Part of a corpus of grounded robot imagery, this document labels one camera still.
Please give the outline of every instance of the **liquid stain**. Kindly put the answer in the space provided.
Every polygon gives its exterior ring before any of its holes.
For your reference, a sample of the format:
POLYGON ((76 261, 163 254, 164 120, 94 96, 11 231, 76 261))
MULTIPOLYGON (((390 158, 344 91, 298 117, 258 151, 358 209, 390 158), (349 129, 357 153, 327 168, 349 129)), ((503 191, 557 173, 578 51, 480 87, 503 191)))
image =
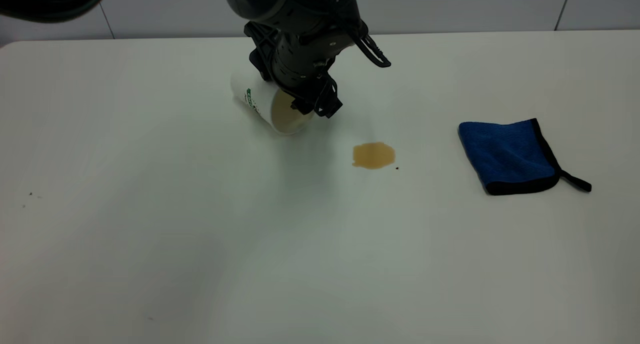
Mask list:
POLYGON ((365 169, 380 169, 396 161, 396 151, 387 144, 365 143, 353 147, 353 166, 365 169))

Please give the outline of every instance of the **microfiber cloth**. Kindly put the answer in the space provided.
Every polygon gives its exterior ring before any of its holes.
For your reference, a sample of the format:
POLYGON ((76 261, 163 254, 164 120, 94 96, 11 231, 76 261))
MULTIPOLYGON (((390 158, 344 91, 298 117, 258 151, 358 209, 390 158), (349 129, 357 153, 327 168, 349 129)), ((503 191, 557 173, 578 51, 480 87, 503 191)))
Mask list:
POLYGON ((546 191, 560 177, 592 191, 591 184, 560 168, 535 118, 509 125, 464 122, 459 134, 467 157, 493 196, 546 191))

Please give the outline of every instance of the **white wall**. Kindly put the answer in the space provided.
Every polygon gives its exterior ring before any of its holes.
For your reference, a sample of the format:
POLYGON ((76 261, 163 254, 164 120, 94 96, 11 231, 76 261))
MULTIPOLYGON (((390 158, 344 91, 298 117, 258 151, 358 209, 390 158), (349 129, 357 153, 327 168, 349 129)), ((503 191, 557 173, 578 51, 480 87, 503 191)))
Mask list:
MULTIPOLYGON (((553 30, 565 0, 358 0, 373 34, 553 30)), ((85 16, 43 24, 0 16, 0 46, 39 39, 242 36, 226 0, 103 0, 85 16)), ((640 29, 640 0, 567 0, 560 30, 640 29)))
MULTIPOLYGON (((553 30, 565 0, 358 0, 374 34, 553 30)), ((242 35, 226 0, 103 0, 116 38, 242 35)))
POLYGON ((0 47, 16 41, 110 38, 112 33, 100 6, 64 23, 35 23, 0 15, 0 47))
POLYGON ((640 29, 640 0, 568 0, 558 30, 640 29))

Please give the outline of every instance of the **paper cup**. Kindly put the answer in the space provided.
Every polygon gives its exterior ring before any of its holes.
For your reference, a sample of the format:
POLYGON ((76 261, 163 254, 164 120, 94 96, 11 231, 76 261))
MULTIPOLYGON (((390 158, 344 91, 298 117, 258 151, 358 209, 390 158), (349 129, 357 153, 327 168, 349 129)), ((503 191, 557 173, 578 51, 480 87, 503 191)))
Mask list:
POLYGON ((294 97, 285 93, 272 81, 265 81, 251 63, 247 68, 231 74, 233 95, 249 105, 269 125, 282 135, 295 134, 309 123, 314 112, 302 115, 291 109, 294 97))

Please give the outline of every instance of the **table surface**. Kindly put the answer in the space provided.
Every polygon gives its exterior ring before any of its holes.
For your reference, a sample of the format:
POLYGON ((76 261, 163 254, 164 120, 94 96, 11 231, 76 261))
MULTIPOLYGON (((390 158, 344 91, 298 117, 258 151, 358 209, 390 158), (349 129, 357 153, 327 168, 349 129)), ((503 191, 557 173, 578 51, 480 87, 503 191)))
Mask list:
POLYGON ((376 40, 288 137, 248 38, 2 48, 0 342, 637 343, 640 31, 376 40), (533 117, 592 193, 483 191, 459 123, 533 117))

